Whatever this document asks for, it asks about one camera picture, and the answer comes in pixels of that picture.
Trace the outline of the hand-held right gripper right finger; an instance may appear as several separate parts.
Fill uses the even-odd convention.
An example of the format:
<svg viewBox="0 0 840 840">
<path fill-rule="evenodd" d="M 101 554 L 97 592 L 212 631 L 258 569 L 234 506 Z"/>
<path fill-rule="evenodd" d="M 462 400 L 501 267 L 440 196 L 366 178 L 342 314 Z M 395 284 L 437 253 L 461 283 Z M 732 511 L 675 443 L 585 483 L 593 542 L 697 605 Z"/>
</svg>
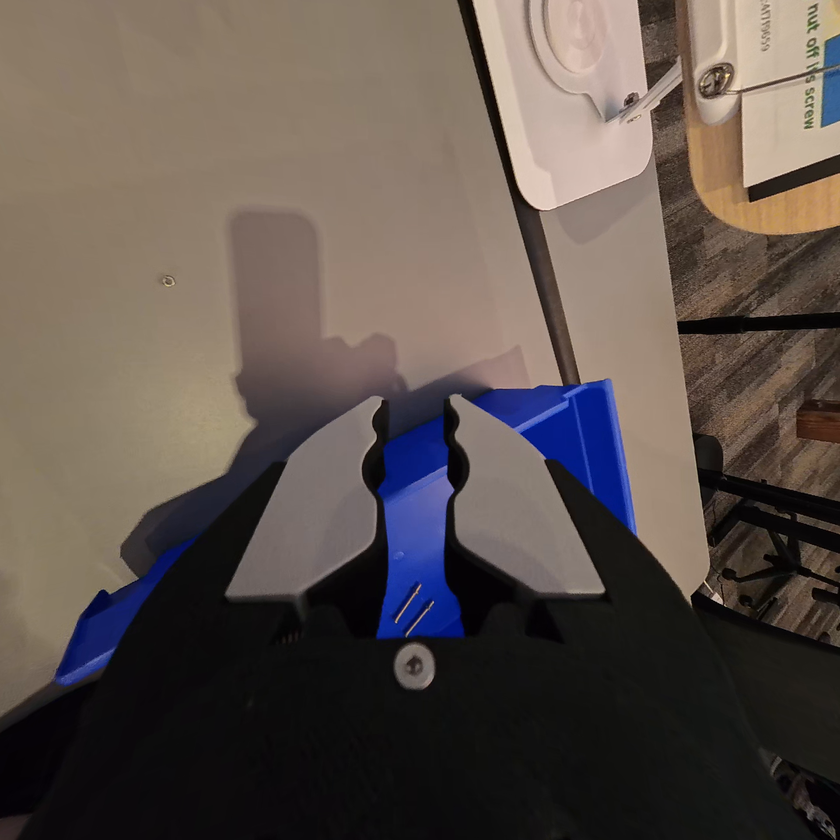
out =
<svg viewBox="0 0 840 840">
<path fill-rule="evenodd" d="M 548 461 L 524 436 L 462 395 L 445 404 L 445 580 L 467 637 L 497 606 L 524 622 L 538 604 L 606 594 Z"/>
</svg>

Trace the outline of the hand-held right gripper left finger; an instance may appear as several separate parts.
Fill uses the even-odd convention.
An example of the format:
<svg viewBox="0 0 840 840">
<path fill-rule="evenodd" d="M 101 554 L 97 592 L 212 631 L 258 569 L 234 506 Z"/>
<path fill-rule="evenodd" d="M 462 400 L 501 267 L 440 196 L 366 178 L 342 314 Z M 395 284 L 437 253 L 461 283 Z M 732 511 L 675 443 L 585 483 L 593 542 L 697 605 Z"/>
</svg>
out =
<svg viewBox="0 0 840 840">
<path fill-rule="evenodd" d="M 389 572 L 380 494 L 389 421 L 389 403 L 375 395 L 294 450 L 227 586 L 229 602 L 284 603 L 301 622 L 329 606 L 352 635 L 377 635 Z"/>
</svg>

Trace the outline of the plain blue bin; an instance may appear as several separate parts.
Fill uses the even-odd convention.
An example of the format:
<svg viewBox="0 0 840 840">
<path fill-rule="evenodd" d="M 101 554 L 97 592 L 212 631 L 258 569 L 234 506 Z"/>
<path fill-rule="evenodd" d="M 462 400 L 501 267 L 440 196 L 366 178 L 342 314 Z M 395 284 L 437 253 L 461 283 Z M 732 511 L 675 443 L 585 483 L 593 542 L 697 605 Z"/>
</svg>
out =
<svg viewBox="0 0 840 840">
<path fill-rule="evenodd" d="M 546 459 L 560 462 L 617 519 L 636 531 L 621 429 L 610 381 L 497 389 L 475 404 L 513 428 Z M 461 637 L 459 605 L 445 580 L 447 478 L 444 419 L 436 416 L 394 437 L 384 448 L 384 501 L 390 552 L 378 638 L 403 637 L 422 605 L 434 608 L 412 636 Z M 164 551 L 150 571 L 115 592 L 100 591 L 80 614 L 56 671 L 59 686 L 74 686 L 107 665 L 121 637 L 161 577 L 195 542 Z M 422 589 L 399 624 L 393 614 L 415 582 Z"/>
</svg>

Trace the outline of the black tripod stand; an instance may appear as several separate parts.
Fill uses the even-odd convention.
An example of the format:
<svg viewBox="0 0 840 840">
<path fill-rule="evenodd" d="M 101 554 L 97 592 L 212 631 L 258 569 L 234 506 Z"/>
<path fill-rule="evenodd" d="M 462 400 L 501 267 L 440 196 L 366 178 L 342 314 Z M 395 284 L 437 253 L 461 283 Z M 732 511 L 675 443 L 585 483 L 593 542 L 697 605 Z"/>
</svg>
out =
<svg viewBox="0 0 840 840">
<path fill-rule="evenodd" d="M 677 328 L 681 335 L 837 330 L 839 313 L 690 319 L 678 321 Z M 724 581 L 737 585 L 773 581 L 770 592 L 760 604 L 748 595 L 740 595 L 739 603 L 761 616 L 791 580 L 803 579 L 823 584 L 823 588 L 812 589 L 814 602 L 838 607 L 838 577 L 830 578 L 814 572 L 802 561 L 803 545 L 839 553 L 837 532 L 805 522 L 811 519 L 837 527 L 838 501 L 726 474 L 722 446 L 714 436 L 693 434 L 693 445 L 703 508 L 708 508 L 718 494 L 737 498 L 734 507 L 707 534 L 708 545 L 717 547 L 739 524 L 765 531 L 773 545 L 773 552 L 763 557 L 765 566 L 761 570 L 739 574 L 731 568 L 724 568 L 720 572 Z"/>
</svg>

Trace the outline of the brown wooden bar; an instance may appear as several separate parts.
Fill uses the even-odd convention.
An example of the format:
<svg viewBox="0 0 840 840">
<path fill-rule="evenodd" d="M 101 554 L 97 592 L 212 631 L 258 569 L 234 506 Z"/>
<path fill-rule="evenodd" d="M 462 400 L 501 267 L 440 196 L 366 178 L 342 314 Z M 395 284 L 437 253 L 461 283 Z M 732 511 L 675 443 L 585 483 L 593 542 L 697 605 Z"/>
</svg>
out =
<svg viewBox="0 0 840 840">
<path fill-rule="evenodd" d="M 804 440 L 839 444 L 839 401 L 804 402 L 795 415 L 796 436 Z"/>
</svg>

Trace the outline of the printed instruction sheet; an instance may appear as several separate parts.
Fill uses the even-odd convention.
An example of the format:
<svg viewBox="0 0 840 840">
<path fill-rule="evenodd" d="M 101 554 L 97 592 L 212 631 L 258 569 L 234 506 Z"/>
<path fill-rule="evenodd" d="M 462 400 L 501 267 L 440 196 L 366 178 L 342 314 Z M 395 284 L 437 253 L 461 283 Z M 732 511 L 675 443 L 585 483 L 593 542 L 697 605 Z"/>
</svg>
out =
<svg viewBox="0 0 840 840">
<path fill-rule="evenodd" d="M 736 2 L 751 202 L 838 173 L 839 2 Z"/>
</svg>

